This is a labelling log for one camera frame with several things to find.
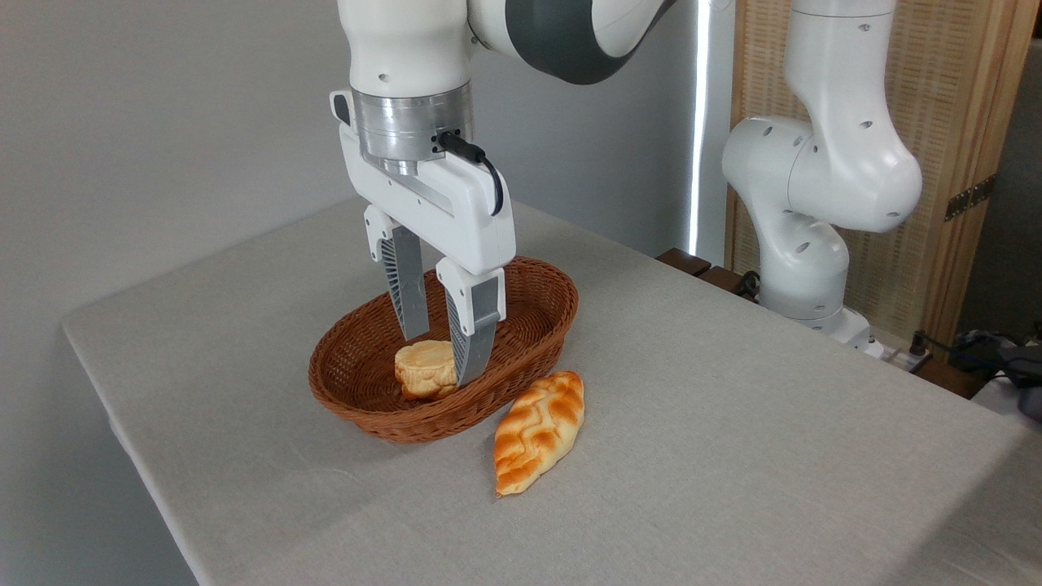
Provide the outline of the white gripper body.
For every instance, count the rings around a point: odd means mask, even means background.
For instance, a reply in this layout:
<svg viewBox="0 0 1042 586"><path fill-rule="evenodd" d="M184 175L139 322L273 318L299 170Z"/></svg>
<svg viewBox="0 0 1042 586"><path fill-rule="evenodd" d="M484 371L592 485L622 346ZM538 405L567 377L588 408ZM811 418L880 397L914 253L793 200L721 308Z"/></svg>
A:
<svg viewBox="0 0 1042 586"><path fill-rule="evenodd" d="M368 203L472 274L516 257L505 178L440 144L446 133L472 140L469 90L412 98L336 90L329 107L350 181Z"/></svg>

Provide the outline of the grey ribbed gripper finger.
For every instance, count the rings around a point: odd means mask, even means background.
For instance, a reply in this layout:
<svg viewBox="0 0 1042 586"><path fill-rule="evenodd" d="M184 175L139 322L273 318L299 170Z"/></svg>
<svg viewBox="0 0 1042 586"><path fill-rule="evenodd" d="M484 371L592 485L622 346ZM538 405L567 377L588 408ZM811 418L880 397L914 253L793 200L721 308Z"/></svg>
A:
<svg viewBox="0 0 1042 586"><path fill-rule="evenodd" d="M443 257L436 276L445 290L455 382L462 388L483 374L497 324L506 318L505 270L475 275Z"/></svg>
<svg viewBox="0 0 1042 586"><path fill-rule="evenodd" d="M379 207L366 207L370 257L383 268L388 294L405 340L429 331L420 238Z"/></svg>

